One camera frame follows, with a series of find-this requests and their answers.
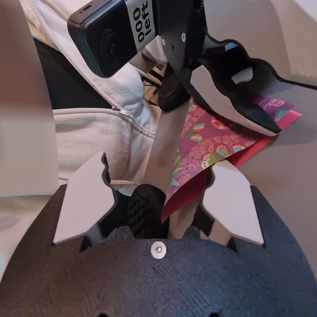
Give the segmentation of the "cream zip hoodie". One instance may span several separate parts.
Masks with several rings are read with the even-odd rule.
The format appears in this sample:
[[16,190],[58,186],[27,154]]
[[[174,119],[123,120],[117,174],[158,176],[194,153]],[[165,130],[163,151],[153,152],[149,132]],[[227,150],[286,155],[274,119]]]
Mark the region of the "cream zip hoodie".
[[149,73],[166,57],[160,37],[152,40],[114,76],[104,79],[90,71],[67,30],[67,19],[89,1],[20,1],[32,37],[62,53],[82,77],[111,105],[129,116],[104,108],[53,110],[59,181],[97,152],[106,153],[113,186],[126,195],[141,184],[148,164],[161,110],[158,92],[145,88],[136,68]]

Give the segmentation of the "cream hoodie drawstring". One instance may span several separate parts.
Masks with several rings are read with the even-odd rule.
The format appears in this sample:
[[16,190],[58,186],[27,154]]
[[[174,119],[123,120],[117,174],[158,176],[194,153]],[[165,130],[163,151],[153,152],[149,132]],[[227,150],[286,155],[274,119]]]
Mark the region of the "cream hoodie drawstring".
[[154,67],[154,69],[152,69],[149,73],[145,73],[136,67],[134,68],[140,75],[142,81],[146,81],[147,83],[155,86],[156,88],[161,87],[163,75],[157,72],[157,67]]

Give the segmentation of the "purple floral origami paper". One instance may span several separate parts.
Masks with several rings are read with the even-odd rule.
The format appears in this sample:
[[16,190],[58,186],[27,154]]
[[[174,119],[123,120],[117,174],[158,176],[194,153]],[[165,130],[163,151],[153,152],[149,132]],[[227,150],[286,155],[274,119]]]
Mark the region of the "purple floral origami paper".
[[191,99],[162,211],[162,223],[181,207],[200,198],[213,164],[228,160],[239,168],[277,137],[279,134],[265,136],[219,114],[209,114]]

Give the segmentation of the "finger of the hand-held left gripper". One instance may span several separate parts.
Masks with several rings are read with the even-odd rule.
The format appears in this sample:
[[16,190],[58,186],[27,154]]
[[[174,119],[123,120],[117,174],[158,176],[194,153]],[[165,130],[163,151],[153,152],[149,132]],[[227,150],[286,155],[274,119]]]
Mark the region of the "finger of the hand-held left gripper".
[[235,84],[214,61],[198,61],[201,65],[192,71],[190,83],[215,113],[266,136],[282,131],[259,105],[248,99],[245,89]]
[[316,2],[208,0],[208,34],[218,42],[239,43],[286,81],[316,87]]

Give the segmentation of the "black inner shirt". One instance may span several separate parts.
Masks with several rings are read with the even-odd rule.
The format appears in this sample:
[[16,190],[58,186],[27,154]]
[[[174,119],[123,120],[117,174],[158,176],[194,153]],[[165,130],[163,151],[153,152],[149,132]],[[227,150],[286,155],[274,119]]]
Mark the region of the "black inner shirt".
[[34,39],[52,109],[104,108],[111,105],[80,75],[66,57]]

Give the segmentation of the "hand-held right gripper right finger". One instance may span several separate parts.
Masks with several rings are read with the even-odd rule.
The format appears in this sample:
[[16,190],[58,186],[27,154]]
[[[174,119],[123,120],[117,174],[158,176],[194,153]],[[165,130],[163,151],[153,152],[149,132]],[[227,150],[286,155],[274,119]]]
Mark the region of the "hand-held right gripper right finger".
[[212,184],[202,197],[202,209],[214,219],[208,239],[227,245],[232,237],[264,244],[251,184],[232,164],[214,164],[210,167]]

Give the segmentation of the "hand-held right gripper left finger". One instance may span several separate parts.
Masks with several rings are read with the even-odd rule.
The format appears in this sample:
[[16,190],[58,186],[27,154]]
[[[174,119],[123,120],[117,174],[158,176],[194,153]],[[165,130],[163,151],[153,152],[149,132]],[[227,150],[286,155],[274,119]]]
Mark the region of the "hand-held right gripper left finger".
[[106,154],[98,152],[68,180],[53,243],[59,245],[80,237],[88,238],[92,245],[102,242],[100,222],[117,202]]

